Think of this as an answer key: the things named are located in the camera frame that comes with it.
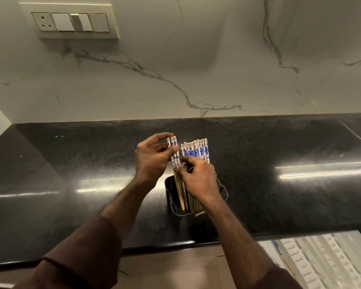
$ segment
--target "forearm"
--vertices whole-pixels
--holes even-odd
[[[236,287],[242,289],[255,285],[274,267],[274,263],[223,200],[212,201],[206,209],[218,231]]]
[[[123,239],[135,221],[144,197],[153,189],[153,184],[134,178],[102,212]]]

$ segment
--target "shirt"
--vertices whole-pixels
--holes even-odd
[[[47,253],[40,264],[14,288],[109,289],[117,282],[122,240],[104,217],[90,220]],[[271,269],[253,289],[299,289],[285,270]]]

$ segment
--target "power socket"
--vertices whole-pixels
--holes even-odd
[[[56,32],[55,24],[53,24],[51,15],[46,12],[32,12],[35,22],[42,32]]]

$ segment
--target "light switch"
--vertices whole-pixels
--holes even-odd
[[[103,13],[90,13],[94,32],[110,32],[107,15]]]
[[[68,13],[52,13],[53,21],[55,22],[56,29],[60,32],[74,32],[71,18]]]
[[[87,13],[71,13],[71,19],[77,32],[91,32],[92,27]]]

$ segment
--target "right hand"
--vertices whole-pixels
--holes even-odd
[[[212,201],[222,200],[212,164],[194,156],[183,156],[180,160],[194,166],[193,173],[188,173],[185,168],[175,168],[190,194],[204,207]]]

